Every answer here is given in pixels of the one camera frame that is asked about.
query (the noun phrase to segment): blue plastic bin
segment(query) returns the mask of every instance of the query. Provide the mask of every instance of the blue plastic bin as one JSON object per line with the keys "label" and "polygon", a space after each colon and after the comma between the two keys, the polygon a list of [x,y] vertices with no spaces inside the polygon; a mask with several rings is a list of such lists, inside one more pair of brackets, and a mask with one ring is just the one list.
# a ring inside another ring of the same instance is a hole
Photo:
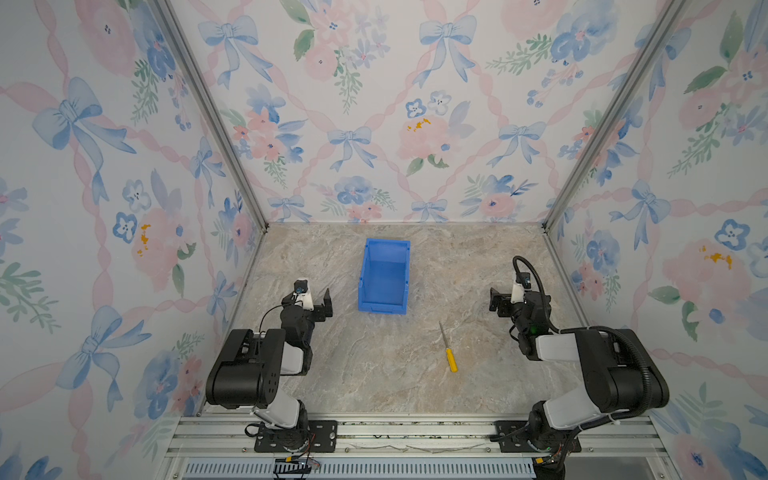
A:
{"label": "blue plastic bin", "polygon": [[411,242],[369,238],[357,287],[357,309],[405,315],[410,273]]}

